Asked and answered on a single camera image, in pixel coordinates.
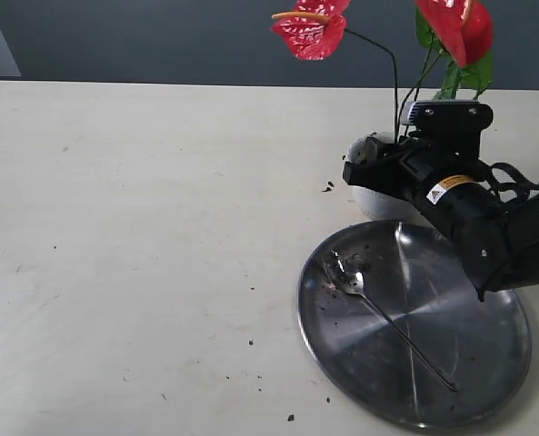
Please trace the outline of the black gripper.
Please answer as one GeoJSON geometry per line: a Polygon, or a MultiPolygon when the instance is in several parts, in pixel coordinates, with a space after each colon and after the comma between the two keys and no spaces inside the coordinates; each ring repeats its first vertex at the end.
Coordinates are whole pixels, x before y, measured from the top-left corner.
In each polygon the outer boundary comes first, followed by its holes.
{"type": "Polygon", "coordinates": [[[504,203],[483,186],[486,165],[440,144],[406,140],[397,159],[346,161],[343,180],[408,200],[459,254],[506,254],[504,203]]]}

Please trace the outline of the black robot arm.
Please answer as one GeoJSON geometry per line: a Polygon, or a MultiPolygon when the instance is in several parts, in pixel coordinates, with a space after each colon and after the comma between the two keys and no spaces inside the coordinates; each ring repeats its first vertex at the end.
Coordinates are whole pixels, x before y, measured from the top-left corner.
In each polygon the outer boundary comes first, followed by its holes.
{"type": "Polygon", "coordinates": [[[480,299],[539,284],[539,183],[475,148],[369,136],[350,146],[344,180],[410,203],[454,247],[480,299]]]}

